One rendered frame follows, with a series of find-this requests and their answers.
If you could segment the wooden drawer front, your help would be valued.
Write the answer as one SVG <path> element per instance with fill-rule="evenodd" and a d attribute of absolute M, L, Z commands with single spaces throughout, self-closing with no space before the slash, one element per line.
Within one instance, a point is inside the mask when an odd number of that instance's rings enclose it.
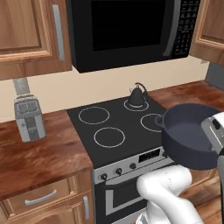
<path fill-rule="evenodd" d="M 54 189 L 57 190 L 57 195 L 40 202 L 35 205 L 26 206 L 25 200 L 35 200 L 40 197 L 46 196 L 51 193 Z M 51 202 L 55 202 L 56 200 L 62 200 L 65 197 L 68 197 L 71 194 L 76 194 L 78 192 L 77 178 L 65 178 L 61 181 L 52 183 L 50 185 L 45 185 L 40 188 L 31 190 L 29 192 L 24 192 L 14 197 L 10 197 L 3 201 L 3 205 L 6 208 L 6 211 L 9 213 L 9 216 L 22 214 L 28 212 L 32 209 L 36 209 L 45 205 L 48 205 Z"/>

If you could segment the black microwave oven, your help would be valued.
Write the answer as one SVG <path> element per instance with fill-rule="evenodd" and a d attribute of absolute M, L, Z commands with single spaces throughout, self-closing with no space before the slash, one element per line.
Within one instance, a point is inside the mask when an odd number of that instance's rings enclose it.
<path fill-rule="evenodd" d="M 200 0 L 181 0 L 169 56 L 174 0 L 66 0 L 73 66 L 80 73 L 188 56 Z"/>

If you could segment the wooden base cabinet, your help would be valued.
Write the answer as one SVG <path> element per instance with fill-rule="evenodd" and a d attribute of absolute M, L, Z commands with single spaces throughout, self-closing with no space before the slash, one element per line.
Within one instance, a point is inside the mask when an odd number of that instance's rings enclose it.
<path fill-rule="evenodd" d="M 190 200 L 205 224 L 222 224 L 218 171 L 193 171 L 193 184 L 180 194 Z"/>

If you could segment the black oven door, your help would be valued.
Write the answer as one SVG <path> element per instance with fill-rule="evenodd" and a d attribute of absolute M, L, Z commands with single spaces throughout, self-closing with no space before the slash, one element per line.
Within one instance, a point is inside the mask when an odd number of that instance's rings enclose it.
<path fill-rule="evenodd" d="M 137 177 L 112 184 L 94 186 L 96 224 L 134 224 L 147 207 L 137 191 Z"/>

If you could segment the grey toaster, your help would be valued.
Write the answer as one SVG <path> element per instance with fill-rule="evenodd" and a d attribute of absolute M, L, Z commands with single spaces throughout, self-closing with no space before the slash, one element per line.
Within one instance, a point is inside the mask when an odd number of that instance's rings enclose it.
<path fill-rule="evenodd" d="M 15 119 L 24 143 L 46 136 L 39 100 L 33 94 L 20 95 L 14 101 Z"/>

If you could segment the wooden wall cabinet door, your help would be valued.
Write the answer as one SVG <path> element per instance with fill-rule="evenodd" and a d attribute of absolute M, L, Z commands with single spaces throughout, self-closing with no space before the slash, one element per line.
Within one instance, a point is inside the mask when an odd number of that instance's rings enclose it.
<path fill-rule="evenodd" d="M 224 0 L 201 0 L 189 54 L 224 66 Z"/>
<path fill-rule="evenodd" d="M 59 5 L 63 61 L 53 4 Z M 66 0 L 0 0 L 0 81 L 71 69 Z"/>

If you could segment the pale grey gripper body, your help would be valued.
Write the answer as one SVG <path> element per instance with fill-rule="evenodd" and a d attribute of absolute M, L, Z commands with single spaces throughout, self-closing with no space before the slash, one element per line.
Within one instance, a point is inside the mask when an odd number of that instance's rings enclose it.
<path fill-rule="evenodd" d="M 212 149 L 220 152 L 224 148 L 224 116 L 211 116 L 201 123 Z"/>

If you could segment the black stove with oven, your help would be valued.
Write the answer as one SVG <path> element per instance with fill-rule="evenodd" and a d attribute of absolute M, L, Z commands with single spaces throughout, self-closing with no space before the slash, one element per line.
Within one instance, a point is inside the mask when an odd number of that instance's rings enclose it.
<path fill-rule="evenodd" d="M 139 177 L 147 172 L 173 165 L 161 145 L 161 128 L 154 123 L 165 108 L 153 99 L 133 108 L 126 97 L 98 102 L 67 113 L 93 163 L 95 185 L 112 184 Z M 116 169 L 122 168 L 122 175 Z M 106 173 L 107 180 L 101 175 Z"/>

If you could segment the black kettle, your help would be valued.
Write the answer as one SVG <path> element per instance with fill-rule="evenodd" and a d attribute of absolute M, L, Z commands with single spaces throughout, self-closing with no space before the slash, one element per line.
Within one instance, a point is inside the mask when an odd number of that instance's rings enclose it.
<path fill-rule="evenodd" d="M 132 90 L 128 102 L 132 107 L 140 108 L 148 101 L 146 87 L 140 83 L 135 83 L 136 87 Z"/>

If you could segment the dark blue pot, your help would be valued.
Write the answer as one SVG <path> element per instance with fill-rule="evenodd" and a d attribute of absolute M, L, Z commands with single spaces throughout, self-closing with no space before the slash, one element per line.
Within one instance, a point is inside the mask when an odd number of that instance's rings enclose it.
<path fill-rule="evenodd" d="M 155 118 L 162 128 L 162 145 L 176 163 L 194 170 L 217 168 L 224 172 L 224 148 L 220 152 L 212 145 L 201 123 L 211 116 L 224 116 L 224 111 L 198 103 L 175 105 Z"/>

